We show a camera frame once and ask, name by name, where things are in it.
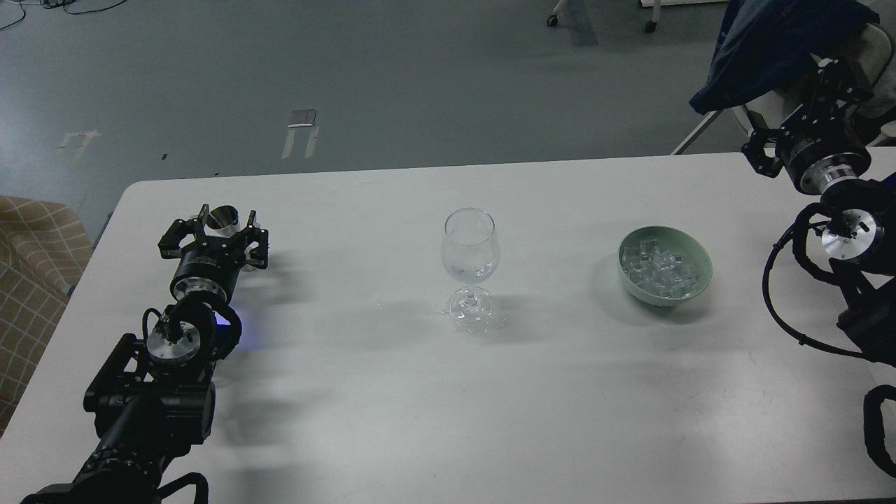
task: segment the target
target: wine glass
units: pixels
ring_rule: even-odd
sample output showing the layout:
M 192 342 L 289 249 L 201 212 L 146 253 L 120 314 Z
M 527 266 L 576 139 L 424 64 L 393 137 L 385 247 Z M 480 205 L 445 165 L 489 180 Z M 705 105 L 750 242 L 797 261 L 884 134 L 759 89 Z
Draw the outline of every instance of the wine glass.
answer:
M 494 306 L 488 291 L 472 285 L 491 276 L 499 257 L 495 220 L 491 215 L 478 208 L 461 208 L 448 216 L 442 240 L 442 264 L 449 275 L 466 284 L 449 301 L 451 316 L 458 324 L 477 326 L 491 317 Z

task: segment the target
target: green bowl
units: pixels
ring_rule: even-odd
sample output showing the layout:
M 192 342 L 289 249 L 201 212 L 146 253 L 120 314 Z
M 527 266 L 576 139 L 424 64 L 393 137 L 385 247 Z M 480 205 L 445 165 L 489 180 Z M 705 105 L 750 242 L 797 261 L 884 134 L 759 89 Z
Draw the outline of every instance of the green bowl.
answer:
M 697 268 L 697 285 L 694 288 L 693 295 L 686 298 L 663 298 L 645 291 L 632 282 L 622 268 L 622 254 L 626 247 L 638 248 L 644 239 L 659 240 L 664 250 L 668 250 L 676 256 L 681 256 Z M 706 253 L 706 249 L 700 245 L 700 242 L 685 232 L 665 226 L 649 226 L 628 233 L 623 238 L 622 243 L 619 244 L 619 250 L 616 254 L 616 270 L 618 270 L 627 291 L 631 292 L 635 298 L 653 306 L 677 306 L 687 300 L 692 300 L 705 291 L 710 284 L 710 280 L 712 280 L 712 261 L 710 260 L 710 255 Z

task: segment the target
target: bowl of ice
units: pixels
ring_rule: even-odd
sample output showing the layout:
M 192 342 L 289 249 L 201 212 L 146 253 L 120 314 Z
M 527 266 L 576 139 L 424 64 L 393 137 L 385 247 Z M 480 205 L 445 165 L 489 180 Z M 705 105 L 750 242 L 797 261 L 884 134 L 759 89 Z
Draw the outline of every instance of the bowl of ice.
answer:
M 619 245 L 616 264 L 625 289 L 654 306 L 692 300 L 712 280 L 712 261 L 700 242 L 665 226 L 628 233 Z

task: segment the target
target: dark blue jacket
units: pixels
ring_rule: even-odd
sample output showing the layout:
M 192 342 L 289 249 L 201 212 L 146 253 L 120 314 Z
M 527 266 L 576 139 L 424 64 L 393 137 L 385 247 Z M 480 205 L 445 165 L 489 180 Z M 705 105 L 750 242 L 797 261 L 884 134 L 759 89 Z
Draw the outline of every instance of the dark blue jacket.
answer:
M 730 0 L 698 114 L 743 105 L 812 70 L 877 13 L 855 0 Z

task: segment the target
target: glass stem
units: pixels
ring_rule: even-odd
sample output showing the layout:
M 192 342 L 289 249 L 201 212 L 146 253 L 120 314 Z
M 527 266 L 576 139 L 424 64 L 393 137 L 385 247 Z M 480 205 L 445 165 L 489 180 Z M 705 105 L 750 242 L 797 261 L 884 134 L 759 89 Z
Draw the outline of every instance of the glass stem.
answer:
M 463 301 L 463 304 L 469 307 L 474 307 L 479 303 L 479 300 L 476 299 L 476 292 L 473 291 L 473 288 L 469 285 L 467 286 L 467 299 Z

